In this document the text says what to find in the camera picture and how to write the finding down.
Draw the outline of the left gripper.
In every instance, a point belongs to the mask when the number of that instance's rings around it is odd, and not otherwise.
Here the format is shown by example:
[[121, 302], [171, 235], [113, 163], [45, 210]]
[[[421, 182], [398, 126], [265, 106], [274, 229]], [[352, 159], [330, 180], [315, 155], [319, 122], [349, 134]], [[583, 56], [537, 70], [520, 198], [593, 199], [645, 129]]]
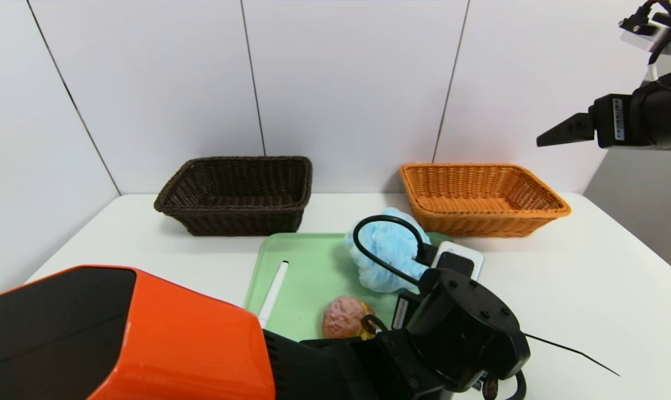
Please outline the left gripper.
[[422, 304], [422, 294], [412, 293], [411, 291], [401, 291], [398, 293], [392, 316], [391, 329], [402, 329], [409, 324], [417, 309]]

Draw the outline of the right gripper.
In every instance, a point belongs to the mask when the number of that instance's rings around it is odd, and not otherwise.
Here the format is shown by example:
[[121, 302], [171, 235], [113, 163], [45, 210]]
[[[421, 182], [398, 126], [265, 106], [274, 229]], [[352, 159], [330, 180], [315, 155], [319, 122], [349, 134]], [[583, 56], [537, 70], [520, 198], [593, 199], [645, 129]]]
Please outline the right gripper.
[[589, 113], [578, 112], [539, 135], [538, 147], [591, 141], [600, 148], [671, 151], [671, 89], [646, 84], [632, 94], [596, 99]]

